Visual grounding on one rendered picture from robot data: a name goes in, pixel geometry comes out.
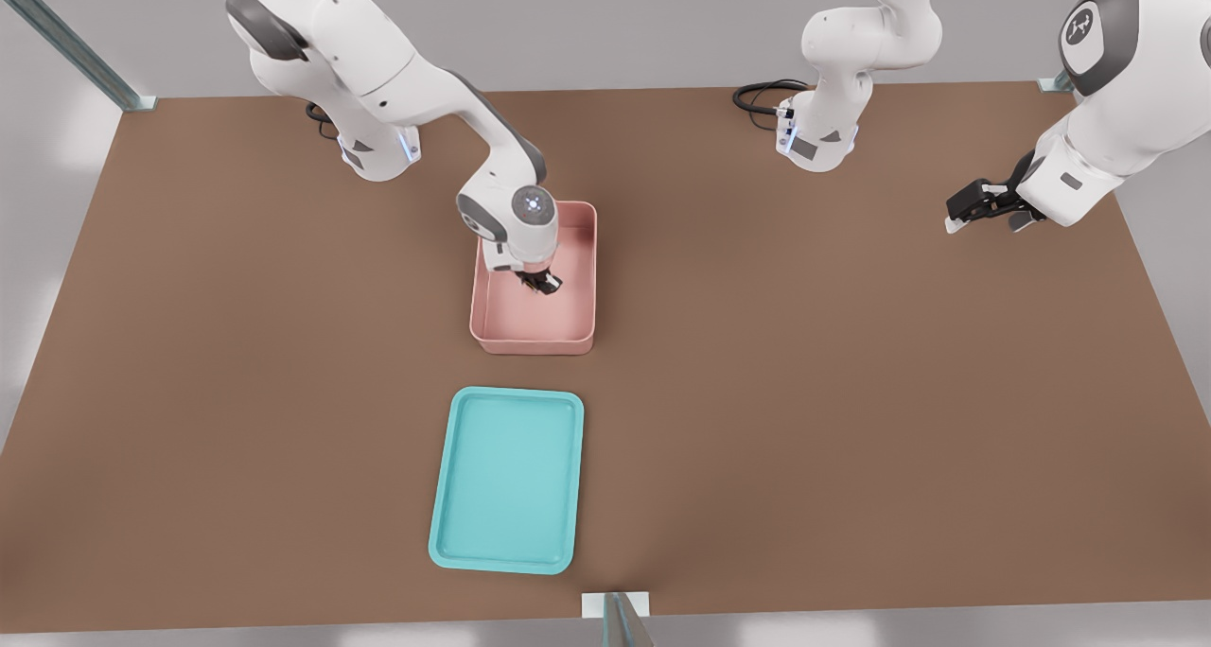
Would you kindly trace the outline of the pale blue-green tray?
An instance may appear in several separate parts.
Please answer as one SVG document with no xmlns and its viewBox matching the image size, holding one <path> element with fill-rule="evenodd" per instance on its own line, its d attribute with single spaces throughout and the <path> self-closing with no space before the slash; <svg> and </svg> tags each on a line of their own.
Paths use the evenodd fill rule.
<svg viewBox="0 0 1211 647">
<path fill-rule="evenodd" d="M 440 567 L 557 576 L 574 552 L 585 410 L 575 393 L 450 397 L 430 526 Z"/>
</svg>

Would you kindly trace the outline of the pink rectangular box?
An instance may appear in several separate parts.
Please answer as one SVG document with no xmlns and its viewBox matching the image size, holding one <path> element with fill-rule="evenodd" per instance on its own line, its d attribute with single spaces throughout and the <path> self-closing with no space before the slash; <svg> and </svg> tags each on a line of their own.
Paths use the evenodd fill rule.
<svg viewBox="0 0 1211 647">
<path fill-rule="evenodd" d="M 467 331 L 493 355 L 578 357 L 592 349 L 597 300 L 598 216 L 592 204 L 559 201 L 553 294 L 526 288 L 511 271 L 493 271 L 480 244 Z"/>
</svg>

